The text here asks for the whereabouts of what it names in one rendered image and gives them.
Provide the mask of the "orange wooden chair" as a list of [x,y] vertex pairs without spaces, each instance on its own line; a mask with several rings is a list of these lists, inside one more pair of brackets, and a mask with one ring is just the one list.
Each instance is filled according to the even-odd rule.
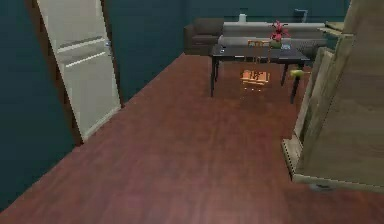
[[254,90],[257,86],[264,86],[269,82],[270,73],[268,71],[261,71],[256,69],[257,64],[268,64],[270,63],[271,46],[270,41],[264,40],[248,40],[247,46],[249,48],[266,48],[267,56],[245,56],[244,62],[247,66],[240,73],[240,80],[244,85],[244,89],[250,88]]

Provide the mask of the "black table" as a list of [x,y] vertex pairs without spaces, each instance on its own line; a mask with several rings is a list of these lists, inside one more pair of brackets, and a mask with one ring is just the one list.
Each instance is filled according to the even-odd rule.
[[303,53],[295,48],[273,49],[266,46],[223,46],[220,44],[216,44],[212,47],[210,58],[212,66],[210,75],[210,96],[213,96],[214,94],[220,61],[282,64],[284,70],[281,75],[281,86],[285,83],[288,67],[290,65],[297,65],[299,69],[302,69],[305,63],[309,61]]

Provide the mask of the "white room door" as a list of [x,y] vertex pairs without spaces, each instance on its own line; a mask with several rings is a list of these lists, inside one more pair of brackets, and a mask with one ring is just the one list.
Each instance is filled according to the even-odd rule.
[[37,0],[81,137],[120,108],[101,0]]

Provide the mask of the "light wooden cupboard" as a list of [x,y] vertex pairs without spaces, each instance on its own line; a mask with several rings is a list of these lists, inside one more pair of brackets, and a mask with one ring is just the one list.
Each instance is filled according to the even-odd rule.
[[291,180],[384,194],[384,0],[350,0],[334,48],[317,51],[292,137]]

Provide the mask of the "red flower house plant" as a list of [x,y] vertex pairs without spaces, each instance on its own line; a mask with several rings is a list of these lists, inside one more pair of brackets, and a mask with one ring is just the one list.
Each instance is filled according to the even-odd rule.
[[281,23],[279,20],[276,20],[272,23],[274,31],[270,36],[270,47],[273,49],[280,49],[282,46],[282,39],[284,37],[289,37],[290,34],[286,28],[287,23]]

